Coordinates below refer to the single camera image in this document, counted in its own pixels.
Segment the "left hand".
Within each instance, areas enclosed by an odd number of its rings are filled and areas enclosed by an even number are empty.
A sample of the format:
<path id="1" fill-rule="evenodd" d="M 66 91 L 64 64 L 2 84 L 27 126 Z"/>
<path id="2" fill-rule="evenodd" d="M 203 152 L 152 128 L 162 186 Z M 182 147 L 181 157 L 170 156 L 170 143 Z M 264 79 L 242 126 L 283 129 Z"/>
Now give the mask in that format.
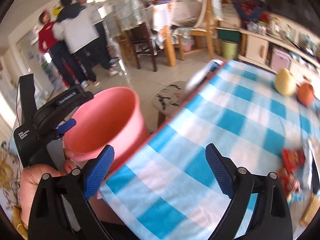
<path id="1" fill-rule="evenodd" d="M 20 218 L 26 228 L 29 228 L 30 215 L 33 207 L 36 206 L 38 194 L 41 191 L 41 183 L 43 176 L 48 175 L 49 178 L 59 178 L 71 173 L 77 165 L 71 159 L 66 159 L 63 165 L 63 171 L 48 164 L 34 164 L 22 170 L 21 187 L 20 187 Z"/>

